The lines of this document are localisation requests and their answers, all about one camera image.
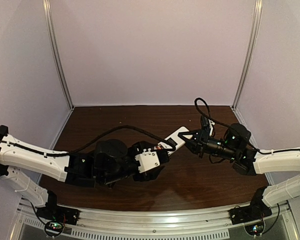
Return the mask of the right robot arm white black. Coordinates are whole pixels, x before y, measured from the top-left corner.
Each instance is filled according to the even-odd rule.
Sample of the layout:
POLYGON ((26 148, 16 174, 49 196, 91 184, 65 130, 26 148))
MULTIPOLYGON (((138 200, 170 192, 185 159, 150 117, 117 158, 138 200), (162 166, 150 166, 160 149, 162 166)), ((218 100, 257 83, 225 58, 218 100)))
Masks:
POLYGON ((178 133, 188 149, 200 157, 208 154, 233 163, 232 167, 241 175, 256 176, 270 172, 299 174, 275 185, 258 189, 251 205, 270 208, 276 204, 300 196, 300 147, 279 150, 257 150, 248 148, 251 132, 240 123, 233 123, 223 139, 210 135, 210 126, 178 133))

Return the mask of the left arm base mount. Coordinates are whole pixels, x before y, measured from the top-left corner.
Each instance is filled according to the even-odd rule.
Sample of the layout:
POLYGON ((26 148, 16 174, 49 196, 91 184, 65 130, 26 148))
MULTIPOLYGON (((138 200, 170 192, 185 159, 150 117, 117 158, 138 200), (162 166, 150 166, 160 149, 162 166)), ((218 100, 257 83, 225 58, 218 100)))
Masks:
POLYGON ((47 191, 47 202, 43 207, 37 207, 35 215, 43 224, 45 234, 55 239, 60 236, 66 224, 75 226, 79 219, 80 211, 76 208, 60 206, 57 204, 57 195, 51 191, 47 191))

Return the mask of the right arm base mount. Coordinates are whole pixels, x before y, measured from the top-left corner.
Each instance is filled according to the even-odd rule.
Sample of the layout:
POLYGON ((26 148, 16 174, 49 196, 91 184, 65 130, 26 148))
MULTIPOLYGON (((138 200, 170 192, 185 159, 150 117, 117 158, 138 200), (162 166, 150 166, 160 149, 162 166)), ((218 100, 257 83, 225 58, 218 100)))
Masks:
POLYGON ((256 238, 266 231, 265 217, 271 216, 272 210, 262 201, 251 201, 247 206, 231 208, 228 213, 232 225, 244 224, 245 232, 256 238))

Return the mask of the white remote control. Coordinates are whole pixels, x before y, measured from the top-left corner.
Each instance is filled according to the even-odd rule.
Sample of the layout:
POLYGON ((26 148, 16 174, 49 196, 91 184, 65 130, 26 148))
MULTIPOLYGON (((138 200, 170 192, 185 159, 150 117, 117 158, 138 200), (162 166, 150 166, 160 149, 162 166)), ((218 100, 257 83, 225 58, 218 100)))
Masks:
MULTIPOLYGON (((170 156, 177 150, 179 150, 186 142, 178 136, 179 133, 186 133, 189 129, 187 129, 185 126, 181 126, 176 131, 174 131, 172 134, 170 134, 168 137, 165 138, 165 140, 172 145, 175 146, 175 151, 168 151, 167 154, 170 156)), ((159 142, 157 145, 160 149, 171 149, 172 147, 164 142, 159 142)))

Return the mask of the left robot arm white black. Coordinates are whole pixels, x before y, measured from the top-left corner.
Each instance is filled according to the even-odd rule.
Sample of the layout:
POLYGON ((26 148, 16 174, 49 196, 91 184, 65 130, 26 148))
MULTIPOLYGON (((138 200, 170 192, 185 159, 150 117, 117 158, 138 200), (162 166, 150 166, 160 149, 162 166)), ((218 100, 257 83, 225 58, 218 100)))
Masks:
POLYGON ((133 177, 135 181, 156 179, 169 160, 166 142, 138 142, 128 148, 118 139, 98 141, 94 151, 53 151, 20 141, 0 126, 0 179, 36 208, 56 209, 57 196, 40 187, 22 169, 37 172, 68 185, 93 188, 111 186, 133 177))

